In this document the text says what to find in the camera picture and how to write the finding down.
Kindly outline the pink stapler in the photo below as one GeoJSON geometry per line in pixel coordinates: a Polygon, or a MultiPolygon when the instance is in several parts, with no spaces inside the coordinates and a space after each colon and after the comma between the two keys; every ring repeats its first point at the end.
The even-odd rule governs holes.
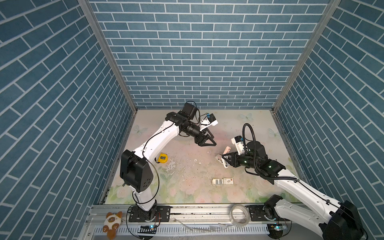
{"type": "Polygon", "coordinates": [[[229,164],[222,158],[222,155],[216,155],[215,156],[215,159],[219,162],[219,163],[221,163],[223,166],[224,166],[224,168],[228,168],[229,167],[229,164]]]}
{"type": "Polygon", "coordinates": [[[225,156],[226,154],[228,154],[229,152],[231,151],[231,147],[227,146],[222,154],[222,156],[225,156]]]}

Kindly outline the white staple box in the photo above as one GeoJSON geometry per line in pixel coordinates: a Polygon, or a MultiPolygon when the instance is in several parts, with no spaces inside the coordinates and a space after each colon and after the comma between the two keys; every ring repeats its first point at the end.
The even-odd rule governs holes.
{"type": "Polygon", "coordinates": [[[212,184],[213,185],[233,185],[234,180],[232,178],[216,178],[212,179],[212,184]]]}

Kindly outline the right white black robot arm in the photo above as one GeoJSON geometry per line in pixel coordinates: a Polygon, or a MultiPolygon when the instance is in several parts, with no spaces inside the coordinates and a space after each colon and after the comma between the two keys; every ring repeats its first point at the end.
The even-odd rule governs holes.
{"type": "Polygon", "coordinates": [[[273,195],[264,203],[266,219],[291,220],[324,240],[360,240],[368,236],[354,204],[340,202],[300,180],[283,164],[270,159],[260,142],[244,144],[233,139],[233,144],[235,152],[218,157],[224,167],[253,169],[254,176],[285,190],[304,204],[300,207],[273,195]]]}

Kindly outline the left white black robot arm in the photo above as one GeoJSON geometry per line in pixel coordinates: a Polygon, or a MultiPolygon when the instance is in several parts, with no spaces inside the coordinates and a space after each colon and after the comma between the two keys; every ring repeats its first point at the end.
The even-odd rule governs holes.
{"type": "Polygon", "coordinates": [[[156,210],[156,195],[152,194],[150,186],[154,175],[155,162],[163,148],[179,133],[193,137],[195,144],[200,147],[214,147],[216,142],[209,127],[218,124],[214,114],[207,114],[202,121],[195,124],[192,117],[195,110],[181,110],[178,113],[168,113],[160,128],[142,145],[133,151],[125,150],[121,156],[120,178],[124,185],[133,190],[136,205],[145,213],[156,210]]]}

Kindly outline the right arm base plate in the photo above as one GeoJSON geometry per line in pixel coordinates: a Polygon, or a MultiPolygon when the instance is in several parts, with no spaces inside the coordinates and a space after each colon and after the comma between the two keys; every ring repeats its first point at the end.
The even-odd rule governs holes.
{"type": "Polygon", "coordinates": [[[287,219],[280,218],[277,216],[275,212],[272,214],[266,213],[264,209],[264,205],[247,205],[246,208],[248,209],[251,221],[252,222],[262,222],[262,221],[269,221],[269,222],[277,222],[277,221],[288,221],[287,219]]]}

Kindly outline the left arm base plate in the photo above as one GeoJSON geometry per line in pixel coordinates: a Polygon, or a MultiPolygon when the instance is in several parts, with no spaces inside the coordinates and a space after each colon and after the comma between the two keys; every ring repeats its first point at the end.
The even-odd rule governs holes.
{"type": "Polygon", "coordinates": [[[127,216],[130,223],[153,222],[156,217],[158,221],[169,222],[171,215],[171,206],[154,205],[149,211],[144,211],[137,205],[133,205],[128,210],[127,216]]]}

